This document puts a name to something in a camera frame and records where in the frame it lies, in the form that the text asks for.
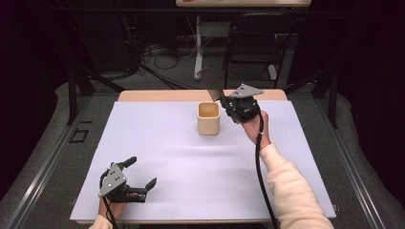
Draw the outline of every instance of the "human hand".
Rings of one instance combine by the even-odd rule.
[[[122,212],[125,210],[126,207],[126,202],[122,203],[110,203],[110,200],[107,200],[107,204],[110,204],[110,210],[113,213],[114,219],[118,219]],[[101,198],[98,204],[98,214],[107,218],[107,207],[104,204],[103,199]]]
[[[270,137],[268,135],[268,114],[265,111],[261,111],[261,115],[264,121],[262,141],[260,142],[260,150],[265,148],[267,145],[271,144]],[[260,117],[256,115],[253,119],[248,122],[241,123],[242,127],[245,129],[246,135],[249,139],[256,144],[257,135],[260,129]]]

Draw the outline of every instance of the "human arm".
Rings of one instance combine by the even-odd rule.
[[[266,165],[266,181],[274,196],[275,211],[281,228],[333,228],[320,207],[316,195],[296,166],[279,154],[268,133],[268,115],[262,112],[264,130],[260,157]],[[247,136],[256,142],[260,118],[241,123]]]
[[[110,209],[114,215],[115,219],[118,219],[124,211],[126,203],[111,203]],[[89,229],[113,229],[113,224],[106,218],[107,217],[107,208],[102,200],[98,204],[98,215],[93,225]]]

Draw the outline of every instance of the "chair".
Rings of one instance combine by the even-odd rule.
[[[277,65],[277,88],[287,42],[296,29],[295,18],[286,14],[250,12],[237,16],[229,25],[223,69],[224,88],[227,88],[229,63]],[[282,39],[275,33],[281,33]]]

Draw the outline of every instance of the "white sleeve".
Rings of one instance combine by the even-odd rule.
[[[274,196],[281,229],[333,228],[294,163],[281,156],[274,144],[262,149],[260,156],[268,170],[266,181]]]

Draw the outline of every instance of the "white paper sheet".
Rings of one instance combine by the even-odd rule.
[[[308,179],[328,218],[336,215],[289,101],[261,100],[270,137],[280,153]],[[127,184],[158,182],[145,203],[130,203],[121,216],[142,221],[269,219],[255,171],[254,145],[240,125],[221,114],[218,135],[199,135],[198,102],[116,102],[96,149],[71,219],[91,221],[98,207],[99,178],[111,162],[131,156]],[[262,164],[262,173],[266,167]],[[272,195],[267,190],[272,203]]]

